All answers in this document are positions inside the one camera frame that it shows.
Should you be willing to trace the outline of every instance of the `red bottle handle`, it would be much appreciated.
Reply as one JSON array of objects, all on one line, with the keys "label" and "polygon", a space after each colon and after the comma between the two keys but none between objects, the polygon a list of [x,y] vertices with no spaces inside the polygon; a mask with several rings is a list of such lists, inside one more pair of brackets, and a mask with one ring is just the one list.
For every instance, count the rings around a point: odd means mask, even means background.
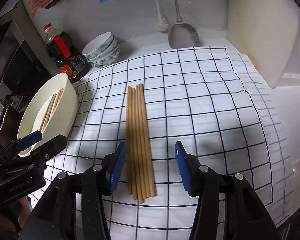
[{"label": "red bottle handle", "polygon": [[71,56],[71,52],[69,51],[68,47],[65,45],[61,37],[57,34],[53,37],[53,40],[60,52],[62,53],[62,55],[65,58],[69,58]]}]

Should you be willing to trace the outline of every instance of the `white brush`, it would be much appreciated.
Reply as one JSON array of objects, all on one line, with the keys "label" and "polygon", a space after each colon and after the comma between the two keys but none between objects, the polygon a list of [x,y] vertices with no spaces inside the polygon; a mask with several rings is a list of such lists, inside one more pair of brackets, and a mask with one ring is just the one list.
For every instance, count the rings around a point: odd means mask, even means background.
[{"label": "white brush", "polygon": [[161,12],[161,8],[159,5],[158,0],[154,0],[155,1],[155,5],[157,7],[157,19],[155,21],[155,28],[157,30],[159,30],[160,32],[167,32],[167,30],[169,29],[170,25],[167,21],[167,19],[164,17],[163,13]]}]

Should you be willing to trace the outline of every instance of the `ceramic bowl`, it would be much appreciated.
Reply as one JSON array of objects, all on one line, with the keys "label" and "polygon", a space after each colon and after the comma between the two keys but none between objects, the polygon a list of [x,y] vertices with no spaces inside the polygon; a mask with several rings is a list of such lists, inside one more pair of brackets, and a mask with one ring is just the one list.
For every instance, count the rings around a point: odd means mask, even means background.
[{"label": "ceramic bowl", "polygon": [[111,32],[102,33],[83,48],[82,55],[84,55],[87,59],[92,59],[104,52],[113,40],[114,35]]},{"label": "ceramic bowl", "polygon": [[119,49],[119,45],[117,45],[117,47],[115,47],[113,51],[106,54],[104,57],[98,58],[95,61],[90,62],[90,64],[94,67],[109,66],[117,61],[119,53],[120,53],[120,49]]},{"label": "ceramic bowl", "polygon": [[108,53],[110,53],[111,51],[113,51],[116,47],[117,47],[118,43],[117,43],[117,40],[114,38],[112,43],[109,45],[108,48],[106,48],[102,53],[100,53],[98,56],[92,58],[92,59],[88,59],[87,58],[87,61],[88,62],[94,62],[96,61],[98,58],[102,58],[104,57],[105,55],[107,55]]},{"label": "ceramic bowl", "polygon": [[63,93],[46,128],[42,132],[42,140],[20,152],[19,156],[28,156],[31,151],[59,134],[65,137],[68,136],[77,113],[78,97],[67,74],[60,73],[50,78],[32,98],[22,117],[17,138],[23,138],[34,131],[40,130],[40,124],[50,99],[54,93],[58,93],[60,88],[64,89]]}]

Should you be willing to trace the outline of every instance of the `metal spatula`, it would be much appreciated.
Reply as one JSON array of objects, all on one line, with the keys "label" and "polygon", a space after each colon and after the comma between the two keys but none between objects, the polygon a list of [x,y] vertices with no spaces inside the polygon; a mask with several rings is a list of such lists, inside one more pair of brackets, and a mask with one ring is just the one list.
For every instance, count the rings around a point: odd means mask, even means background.
[{"label": "metal spatula", "polygon": [[174,0],[177,11],[177,19],[169,28],[168,39],[172,49],[201,46],[199,35],[195,27],[180,16],[178,0]]}]

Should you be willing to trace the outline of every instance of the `spatula handle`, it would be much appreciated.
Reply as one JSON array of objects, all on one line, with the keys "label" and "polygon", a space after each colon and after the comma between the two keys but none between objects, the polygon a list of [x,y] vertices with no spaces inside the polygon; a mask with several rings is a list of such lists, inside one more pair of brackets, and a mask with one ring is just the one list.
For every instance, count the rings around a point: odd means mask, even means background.
[{"label": "spatula handle", "polygon": [[176,5],[176,12],[177,12],[177,19],[176,21],[177,22],[181,22],[182,21],[182,18],[180,16],[180,8],[179,8],[179,3],[178,3],[178,0],[174,0],[174,3]]}]

